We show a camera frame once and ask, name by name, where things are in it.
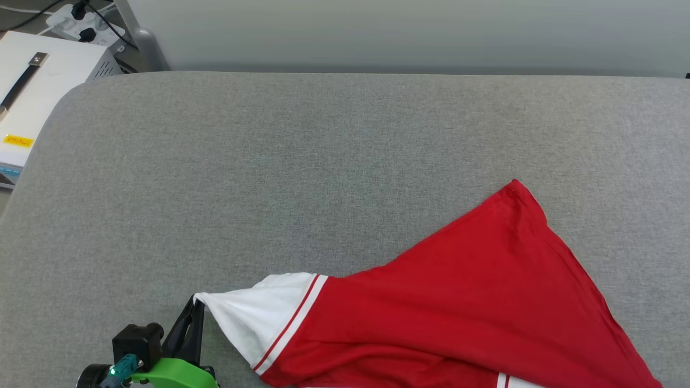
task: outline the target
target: red garment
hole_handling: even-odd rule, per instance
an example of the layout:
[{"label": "red garment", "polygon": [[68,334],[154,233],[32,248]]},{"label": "red garment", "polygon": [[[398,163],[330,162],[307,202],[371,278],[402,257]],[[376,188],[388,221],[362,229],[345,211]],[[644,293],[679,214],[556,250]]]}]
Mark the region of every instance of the red garment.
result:
[{"label": "red garment", "polygon": [[385,266],[310,280],[250,361],[274,387],[661,387],[517,180]]}]

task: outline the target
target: white electronic device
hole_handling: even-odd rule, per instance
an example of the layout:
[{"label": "white electronic device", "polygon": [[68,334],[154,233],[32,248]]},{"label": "white electronic device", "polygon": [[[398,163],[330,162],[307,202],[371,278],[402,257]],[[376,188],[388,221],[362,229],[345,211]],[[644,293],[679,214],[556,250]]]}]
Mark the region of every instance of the white electronic device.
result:
[{"label": "white electronic device", "polygon": [[[52,27],[52,32],[67,40],[79,41],[80,32],[92,28],[95,32],[93,40],[86,43],[97,44],[110,48],[113,55],[125,50],[125,43],[120,39],[108,25],[93,12],[87,12],[82,20],[76,20],[72,16],[72,4],[62,6],[54,14],[46,19],[46,24]],[[115,24],[110,24],[121,36],[125,36],[126,31]]]},{"label": "white electronic device", "polygon": [[79,84],[122,71],[105,46],[14,31],[0,35],[0,58],[0,100],[10,105],[0,108],[0,187],[14,188],[57,102]]}]

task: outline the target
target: yellow label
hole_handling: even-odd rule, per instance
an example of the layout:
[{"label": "yellow label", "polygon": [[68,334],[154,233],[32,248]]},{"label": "yellow label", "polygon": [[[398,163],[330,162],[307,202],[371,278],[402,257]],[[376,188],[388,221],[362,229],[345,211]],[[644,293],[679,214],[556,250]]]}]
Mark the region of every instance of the yellow label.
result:
[{"label": "yellow label", "polygon": [[29,147],[31,147],[31,144],[34,144],[34,140],[29,139],[27,137],[7,135],[7,136],[5,136],[5,143],[14,144],[15,146],[21,146],[21,147],[29,148]]}]

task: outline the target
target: white power strip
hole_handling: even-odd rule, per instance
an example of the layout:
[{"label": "white power strip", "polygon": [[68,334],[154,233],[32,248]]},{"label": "white power strip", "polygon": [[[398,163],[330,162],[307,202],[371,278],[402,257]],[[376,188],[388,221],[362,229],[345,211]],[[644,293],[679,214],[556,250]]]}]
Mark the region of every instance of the white power strip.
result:
[{"label": "white power strip", "polygon": [[[96,37],[88,43],[108,47],[114,55],[125,50],[125,43],[109,29],[108,25],[98,15],[93,12],[87,12],[82,20],[76,20],[72,16],[72,5],[70,4],[62,6],[62,8],[50,15],[46,20],[46,24],[52,27],[52,31],[55,34],[72,41],[80,40],[81,36],[79,33],[81,31],[93,28],[96,32]],[[112,23],[111,25],[120,35],[125,36],[126,32],[123,28]]]}]

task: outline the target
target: gray fabric surface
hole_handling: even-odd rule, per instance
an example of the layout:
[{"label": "gray fabric surface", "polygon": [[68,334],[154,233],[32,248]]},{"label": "gray fabric surface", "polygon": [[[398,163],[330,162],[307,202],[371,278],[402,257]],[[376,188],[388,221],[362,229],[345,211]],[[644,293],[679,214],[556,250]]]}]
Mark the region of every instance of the gray fabric surface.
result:
[{"label": "gray fabric surface", "polygon": [[[654,375],[690,381],[690,82],[151,73],[56,107],[0,219],[0,387],[72,387],[126,324],[387,263],[518,178]],[[207,319],[202,362],[262,384]]]}]

